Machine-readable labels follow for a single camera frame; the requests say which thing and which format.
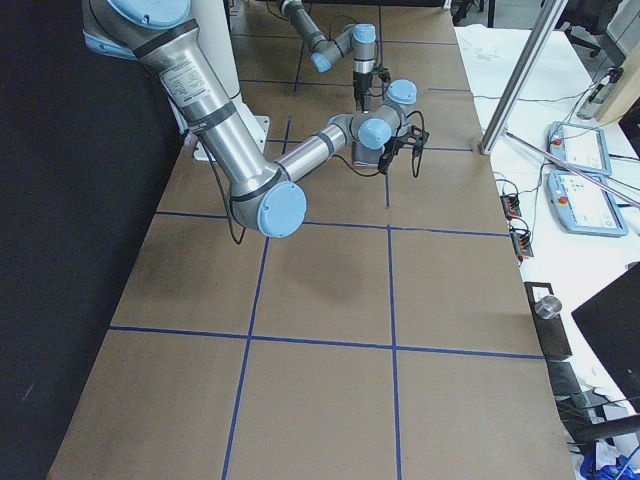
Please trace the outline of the metal cylinder weight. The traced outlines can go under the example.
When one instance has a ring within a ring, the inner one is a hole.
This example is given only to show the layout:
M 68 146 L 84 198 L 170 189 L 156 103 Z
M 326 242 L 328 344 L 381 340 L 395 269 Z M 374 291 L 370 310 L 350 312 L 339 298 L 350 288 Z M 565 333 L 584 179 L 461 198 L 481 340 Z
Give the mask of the metal cylinder weight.
M 560 314 L 561 301 L 554 295 L 546 295 L 534 304 L 534 313 L 543 320 L 549 320 Z

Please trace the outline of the blue teach pendant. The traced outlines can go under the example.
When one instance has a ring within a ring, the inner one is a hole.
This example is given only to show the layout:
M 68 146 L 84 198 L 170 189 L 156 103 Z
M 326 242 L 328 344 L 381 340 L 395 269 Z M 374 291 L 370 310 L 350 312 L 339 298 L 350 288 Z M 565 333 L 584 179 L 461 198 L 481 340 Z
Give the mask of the blue teach pendant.
M 582 176 L 552 171 L 547 191 L 561 227 L 568 233 L 620 238 L 628 227 L 614 197 Z
M 601 128 L 554 121 L 547 131 L 547 150 L 581 171 L 612 174 L 606 137 Z

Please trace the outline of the black office chair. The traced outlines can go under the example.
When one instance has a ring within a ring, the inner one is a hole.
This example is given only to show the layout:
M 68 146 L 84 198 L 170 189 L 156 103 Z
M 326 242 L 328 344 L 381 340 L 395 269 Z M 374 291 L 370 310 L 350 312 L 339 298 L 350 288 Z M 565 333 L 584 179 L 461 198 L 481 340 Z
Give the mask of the black office chair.
M 601 7 L 598 5 L 598 1 L 568 1 L 557 23 L 558 27 L 562 27 L 564 24 L 567 25 L 564 33 L 570 43 L 589 49 L 591 58 L 596 57 L 601 52 L 601 47 L 582 37 L 575 36 L 572 31 L 574 27 L 579 27 L 589 34 L 594 34 L 598 27 L 600 10 Z

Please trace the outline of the aluminium frame post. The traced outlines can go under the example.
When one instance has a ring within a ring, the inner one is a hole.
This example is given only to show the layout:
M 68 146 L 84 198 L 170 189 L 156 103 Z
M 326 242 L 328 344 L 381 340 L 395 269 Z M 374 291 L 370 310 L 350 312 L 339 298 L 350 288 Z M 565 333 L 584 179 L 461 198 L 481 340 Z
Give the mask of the aluminium frame post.
M 541 56 L 567 3 L 567 0 L 544 2 L 491 117 L 489 125 L 480 140 L 479 151 L 481 154 L 490 155 L 499 137 L 506 131 L 508 120 L 526 81 Z

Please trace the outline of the black laptop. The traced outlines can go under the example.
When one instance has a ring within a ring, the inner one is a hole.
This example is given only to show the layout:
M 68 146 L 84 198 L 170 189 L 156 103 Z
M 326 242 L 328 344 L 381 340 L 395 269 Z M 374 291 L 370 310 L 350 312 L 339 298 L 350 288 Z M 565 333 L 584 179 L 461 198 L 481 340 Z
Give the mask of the black laptop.
M 639 408 L 639 265 L 631 268 L 572 312 L 572 317 L 599 361 L 579 372 L 593 387 L 612 382 L 634 409 Z

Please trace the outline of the black flat plate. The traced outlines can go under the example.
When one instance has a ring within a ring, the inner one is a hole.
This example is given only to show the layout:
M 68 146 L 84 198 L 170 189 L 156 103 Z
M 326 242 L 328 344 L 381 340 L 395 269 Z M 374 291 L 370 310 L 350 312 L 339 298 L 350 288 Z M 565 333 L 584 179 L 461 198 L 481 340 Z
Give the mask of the black flat plate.
M 524 288 L 543 355 L 553 361 L 563 361 L 570 358 L 572 350 L 560 315 L 556 314 L 552 318 L 544 319 L 535 312 L 534 305 L 539 300 L 554 294 L 551 284 L 525 281 Z

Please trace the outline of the far blue teach pendant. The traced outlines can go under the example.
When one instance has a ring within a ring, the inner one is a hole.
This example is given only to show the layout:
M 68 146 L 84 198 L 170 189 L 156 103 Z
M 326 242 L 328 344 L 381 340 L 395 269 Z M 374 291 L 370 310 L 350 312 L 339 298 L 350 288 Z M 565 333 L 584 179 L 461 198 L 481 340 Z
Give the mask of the far blue teach pendant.
M 612 174 L 606 137 L 601 128 L 554 121 L 547 131 L 547 150 L 581 171 Z

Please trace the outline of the small orange connector box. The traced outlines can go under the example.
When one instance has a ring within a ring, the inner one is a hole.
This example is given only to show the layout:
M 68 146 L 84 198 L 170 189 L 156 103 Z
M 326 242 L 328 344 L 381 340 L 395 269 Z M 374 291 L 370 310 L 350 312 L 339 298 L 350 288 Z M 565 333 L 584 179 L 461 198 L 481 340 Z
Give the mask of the small orange connector box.
M 517 193 L 501 195 L 500 201 L 506 219 L 511 220 L 522 217 L 519 195 Z

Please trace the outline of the near blue teach pendant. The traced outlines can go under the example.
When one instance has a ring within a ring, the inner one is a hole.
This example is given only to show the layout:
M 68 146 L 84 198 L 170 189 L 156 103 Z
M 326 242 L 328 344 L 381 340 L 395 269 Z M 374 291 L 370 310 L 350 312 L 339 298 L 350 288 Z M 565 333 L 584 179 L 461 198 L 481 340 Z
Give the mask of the near blue teach pendant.
M 568 233 L 620 238 L 628 227 L 614 197 L 582 176 L 552 171 L 547 191 L 561 227 Z

